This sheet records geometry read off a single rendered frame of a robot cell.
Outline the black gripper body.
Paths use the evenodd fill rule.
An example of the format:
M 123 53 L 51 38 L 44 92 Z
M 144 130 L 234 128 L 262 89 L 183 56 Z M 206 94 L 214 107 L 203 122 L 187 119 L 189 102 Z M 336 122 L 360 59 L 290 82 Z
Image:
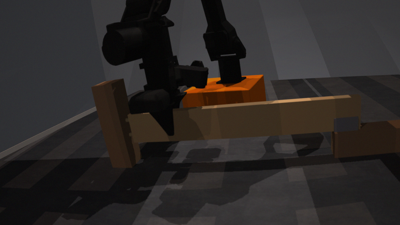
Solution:
M 139 64 L 144 69 L 147 84 L 144 91 L 132 96 L 128 102 L 130 114 L 152 113 L 164 111 L 172 102 L 172 96 L 180 93 L 180 89 L 170 89 L 168 66 L 177 59 L 173 52 L 142 57 Z

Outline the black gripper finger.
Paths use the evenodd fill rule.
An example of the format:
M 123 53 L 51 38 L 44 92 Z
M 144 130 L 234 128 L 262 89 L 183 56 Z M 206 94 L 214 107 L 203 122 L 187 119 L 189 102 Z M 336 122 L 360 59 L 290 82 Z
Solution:
M 172 96 L 172 101 L 178 100 L 178 102 L 176 103 L 176 105 L 174 106 L 173 109 L 179 108 L 180 102 L 181 102 L 181 100 L 184 98 L 184 96 L 185 96 L 186 94 L 187 94 L 187 92 L 180 92 L 178 95 Z
M 149 113 L 169 136 L 174 136 L 173 108 L 177 102 L 172 101 L 164 111 Z

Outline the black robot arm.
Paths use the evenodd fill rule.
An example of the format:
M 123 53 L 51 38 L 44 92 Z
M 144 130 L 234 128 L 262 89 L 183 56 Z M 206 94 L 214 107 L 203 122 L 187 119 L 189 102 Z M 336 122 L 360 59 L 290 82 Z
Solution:
M 218 60 L 220 79 L 216 84 L 239 83 L 246 79 L 241 75 L 239 59 L 246 57 L 246 48 L 235 28 L 225 17 L 221 0 L 201 0 L 207 21 L 203 35 L 211 61 Z M 143 57 L 172 51 L 168 27 L 174 23 L 162 16 L 169 11 L 171 0 L 126 0 L 121 22 L 106 25 L 107 33 L 102 52 L 108 63 L 114 66 Z M 231 56 L 221 56 L 235 54 Z M 170 61 L 168 78 L 170 89 L 178 85 L 205 88 L 209 68 L 201 60 L 190 66 Z M 175 64 L 175 65 L 174 65 Z M 174 88 L 173 88 L 174 87 Z

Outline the long wooden rail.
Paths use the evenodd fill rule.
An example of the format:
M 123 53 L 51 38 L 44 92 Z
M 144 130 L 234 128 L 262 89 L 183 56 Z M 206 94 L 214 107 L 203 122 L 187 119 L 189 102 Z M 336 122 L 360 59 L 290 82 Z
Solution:
M 338 95 L 175 108 L 174 136 L 149 113 L 128 114 L 134 143 L 333 132 L 334 118 L 358 116 L 361 96 Z

